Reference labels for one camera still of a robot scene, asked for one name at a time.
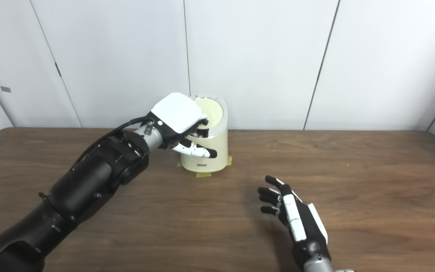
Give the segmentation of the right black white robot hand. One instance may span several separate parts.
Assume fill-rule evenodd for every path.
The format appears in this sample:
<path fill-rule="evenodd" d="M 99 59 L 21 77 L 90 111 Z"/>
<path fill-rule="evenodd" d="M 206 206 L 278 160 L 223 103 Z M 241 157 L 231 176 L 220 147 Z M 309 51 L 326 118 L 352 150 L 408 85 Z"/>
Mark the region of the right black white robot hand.
<path fill-rule="evenodd" d="M 312 203 L 304 203 L 292 188 L 267 175 L 265 181 L 276 187 L 259 187 L 259 200 L 268 203 L 261 212 L 274 215 L 288 229 L 292 257 L 301 272 L 333 272 L 328 236 Z"/>

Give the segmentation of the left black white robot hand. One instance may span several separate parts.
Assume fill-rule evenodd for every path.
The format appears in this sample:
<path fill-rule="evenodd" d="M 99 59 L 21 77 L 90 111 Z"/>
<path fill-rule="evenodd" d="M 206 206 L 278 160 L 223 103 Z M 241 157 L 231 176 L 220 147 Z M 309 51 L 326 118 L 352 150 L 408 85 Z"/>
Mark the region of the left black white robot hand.
<path fill-rule="evenodd" d="M 208 116 L 190 97 L 171 93 L 160 100 L 147 114 L 160 133 L 160 149 L 202 158 L 216 158 L 216 150 L 206 148 L 187 139 L 200 125 L 208 124 Z"/>

